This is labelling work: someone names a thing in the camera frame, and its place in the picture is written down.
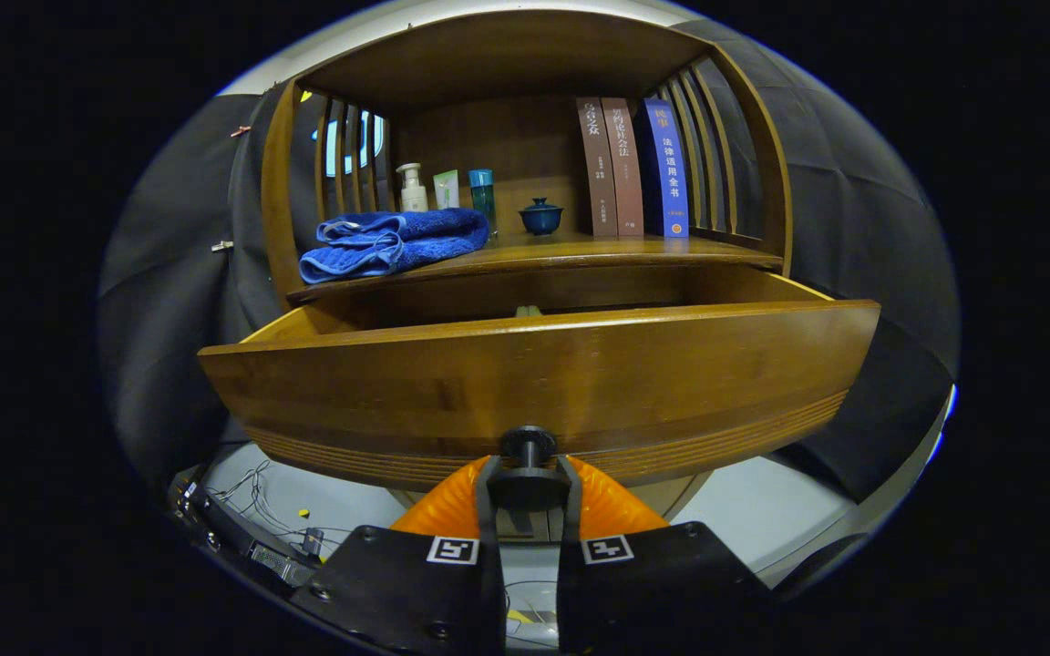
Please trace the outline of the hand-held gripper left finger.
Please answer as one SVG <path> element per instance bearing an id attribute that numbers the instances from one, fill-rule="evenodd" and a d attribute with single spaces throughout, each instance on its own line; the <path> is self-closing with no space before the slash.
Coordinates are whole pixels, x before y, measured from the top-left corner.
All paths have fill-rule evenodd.
<path id="1" fill-rule="evenodd" d="M 507 594 L 488 484 L 498 456 L 447 477 L 432 501 L 452 501 L 438 519 L 416 513 L 412 530 L 359 526 L 293 594 L 304 619 L 371 655 L 501 655 Z"/>

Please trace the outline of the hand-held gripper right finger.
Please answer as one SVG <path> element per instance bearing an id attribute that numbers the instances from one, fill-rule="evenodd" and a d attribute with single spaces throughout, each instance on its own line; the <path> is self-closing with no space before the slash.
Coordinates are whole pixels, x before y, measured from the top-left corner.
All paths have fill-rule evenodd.
<path id="1" fill-rule="evenodd" d="M 700 520 L 670 524 L 579 458 L 563 510 L 563 655 L 721 655 L 774 611 L 771 589 Z"/>

